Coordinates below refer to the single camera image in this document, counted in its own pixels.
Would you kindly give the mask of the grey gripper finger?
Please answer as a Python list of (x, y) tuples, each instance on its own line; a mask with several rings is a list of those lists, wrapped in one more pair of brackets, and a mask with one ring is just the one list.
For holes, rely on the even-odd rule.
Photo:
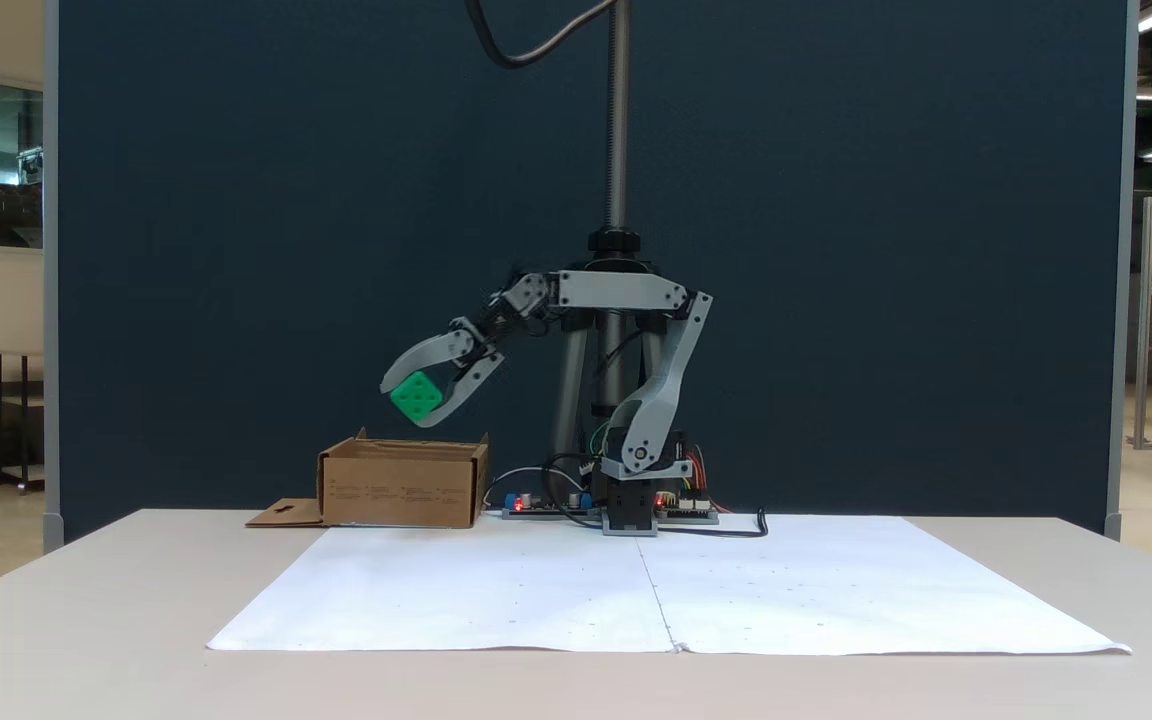
[(408, 348), (384, 374), (380, 382), (382, 395), (397, 389), (402, 382), (417, 372), (425, 372), (435, 366), (462, 366), (462, 359), (477, 347), (475, 333), (467, 329), (454, 329), (416, 343)]
[(479, 391), (503, 361), (502, 353), (483, 357), (467, 373), (453, 377), (445, 387), (438, 386), (429, 373), (417, 372), (406, 381), (406, 418), (416, 427), (435, 427), (465, 406), (468, 397)]

